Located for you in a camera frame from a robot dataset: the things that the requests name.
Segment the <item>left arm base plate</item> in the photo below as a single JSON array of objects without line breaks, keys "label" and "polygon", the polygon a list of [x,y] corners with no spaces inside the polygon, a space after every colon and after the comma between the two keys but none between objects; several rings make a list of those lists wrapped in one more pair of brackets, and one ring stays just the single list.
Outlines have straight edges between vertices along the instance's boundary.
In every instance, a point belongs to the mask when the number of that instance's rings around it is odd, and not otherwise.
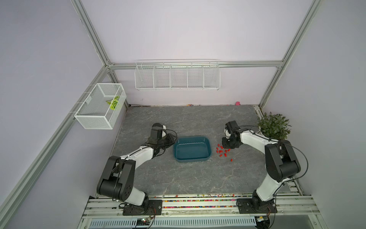
[{"label": "left arm base plate", "polygon": [[159,199],[145,200],[141,206],[127,204],[123,208],[124,216],[161,215],[163,202]]}]

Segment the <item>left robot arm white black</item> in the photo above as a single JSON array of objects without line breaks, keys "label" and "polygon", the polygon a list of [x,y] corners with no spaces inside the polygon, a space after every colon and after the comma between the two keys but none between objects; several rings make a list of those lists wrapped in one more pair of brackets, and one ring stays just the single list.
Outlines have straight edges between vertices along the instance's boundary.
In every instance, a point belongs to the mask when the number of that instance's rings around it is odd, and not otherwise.
[{"label": "left robot arm white black", "polygon": [[129,154],[109,157],[96,188],[97,194],[135,206],[147,205],[147,194],[133,186],[135,170],[159,156],[161,149],[174,145],[177,139],[177,134],[168,133],[159,139],[148,139]]}]

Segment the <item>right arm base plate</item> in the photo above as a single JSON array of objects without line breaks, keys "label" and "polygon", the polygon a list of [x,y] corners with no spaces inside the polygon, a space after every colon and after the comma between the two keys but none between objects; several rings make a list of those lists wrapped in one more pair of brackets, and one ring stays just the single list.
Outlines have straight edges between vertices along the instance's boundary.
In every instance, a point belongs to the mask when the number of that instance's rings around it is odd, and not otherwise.
[{"label": "right arm base plate", "polygon": [[270,201],[262,201],[257,197],[239,198],[236,200],[236,205],[240,214],[274,214],[277,213],[277,208],[274,199]]}]

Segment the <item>teal plastic storage box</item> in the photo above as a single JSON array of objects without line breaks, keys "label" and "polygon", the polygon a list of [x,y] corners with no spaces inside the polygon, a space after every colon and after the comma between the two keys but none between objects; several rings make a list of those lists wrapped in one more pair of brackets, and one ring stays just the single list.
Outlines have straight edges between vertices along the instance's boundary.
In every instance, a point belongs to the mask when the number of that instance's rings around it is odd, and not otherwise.
[{"label": "teal plastic storage box", "polygon": [[205,136],[178,137],[173,145],[173,157],[180,163],[207,161],[211,154],[211,144]]}]

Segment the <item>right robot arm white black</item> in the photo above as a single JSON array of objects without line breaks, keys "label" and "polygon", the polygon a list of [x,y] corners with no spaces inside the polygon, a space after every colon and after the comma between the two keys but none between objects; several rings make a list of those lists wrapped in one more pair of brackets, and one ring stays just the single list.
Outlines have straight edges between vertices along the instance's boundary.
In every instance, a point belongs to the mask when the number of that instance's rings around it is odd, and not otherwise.
[{"label": "right robot arm white black", "polygon": [[259,188],[255,190],[253,197],[260,202],[271,201],[282,184],[290,181],[301,171],[294,149],[288,141],[269,140],[263,135],[257,135],[249,130],[225,130],[222,145],[225,149],[248,145],[265,155],[267,175]]}]

